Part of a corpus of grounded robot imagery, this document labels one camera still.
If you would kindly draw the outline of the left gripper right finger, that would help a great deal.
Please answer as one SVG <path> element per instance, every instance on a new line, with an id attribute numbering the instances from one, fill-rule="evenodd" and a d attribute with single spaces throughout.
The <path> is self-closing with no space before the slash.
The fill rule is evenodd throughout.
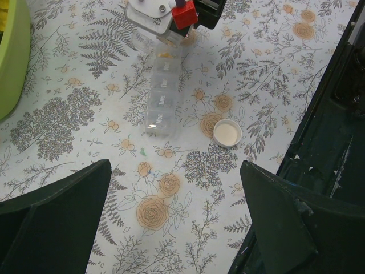
<path id="1" fill-rule="evenodd" d="M 242 185 L 255 243 L 246 273 L 363 273 L 364 208 L 245 161 Z"/>

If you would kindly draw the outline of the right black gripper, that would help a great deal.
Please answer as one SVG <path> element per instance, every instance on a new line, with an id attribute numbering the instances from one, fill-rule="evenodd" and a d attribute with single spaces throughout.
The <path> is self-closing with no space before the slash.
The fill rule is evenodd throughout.
<path id="1" fill-rule="evenodd" d="M 214 29 L 221 18 L 226 0 L 194 0 L 193 3 L 198 14 L 198 22 L 194 24 L 194 28 L 204 26 Z"/>

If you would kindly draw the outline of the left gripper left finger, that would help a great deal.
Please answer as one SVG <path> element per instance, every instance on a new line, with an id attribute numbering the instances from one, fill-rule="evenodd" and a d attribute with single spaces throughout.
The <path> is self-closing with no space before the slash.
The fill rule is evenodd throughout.
<path id="1" fill-rule="evenodd" d="M 1 202 L 1 273 L 85 273 L 111 173 L 99 160 Z"/>

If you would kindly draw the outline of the clear pill organizer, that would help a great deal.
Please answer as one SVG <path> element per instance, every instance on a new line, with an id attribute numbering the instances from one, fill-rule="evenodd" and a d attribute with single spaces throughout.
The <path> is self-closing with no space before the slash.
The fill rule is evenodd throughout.
<path id="1" fill-rule="evenodd" d="M 139 31 L 133 32 L 132 43 L 153 60 L 145 131 L 162 137 L 173 135 L 177 129 L 175 111 L 179 102 L 182 47 L 155 42 Z"/>

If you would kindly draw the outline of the white bottle cap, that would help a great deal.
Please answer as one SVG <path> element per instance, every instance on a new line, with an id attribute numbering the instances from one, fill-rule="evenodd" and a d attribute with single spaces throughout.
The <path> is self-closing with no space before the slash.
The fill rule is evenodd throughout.
<path id="1" fill-rule="evenodd" d="M 223 148 L 236 146 L 242 138 L 239 124 L 230 119 L 223 119 L 216 123 L 213 129 L 214 141 Z"/>

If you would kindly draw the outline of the white cap pill bottle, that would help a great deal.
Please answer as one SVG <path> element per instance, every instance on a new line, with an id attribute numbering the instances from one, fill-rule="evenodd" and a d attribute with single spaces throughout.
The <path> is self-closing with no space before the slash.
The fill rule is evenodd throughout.
<path id="1" fill-rule="evenodd" d="M 156 38 L 163 44 L 173 48 L 177 48 L 179 46 L 188 46 L 194 40 L 194 27 L 191 26 L 190 28 L 182 30 L 182 33 L 169 30 L 166 36 L 156 36 Z"/>

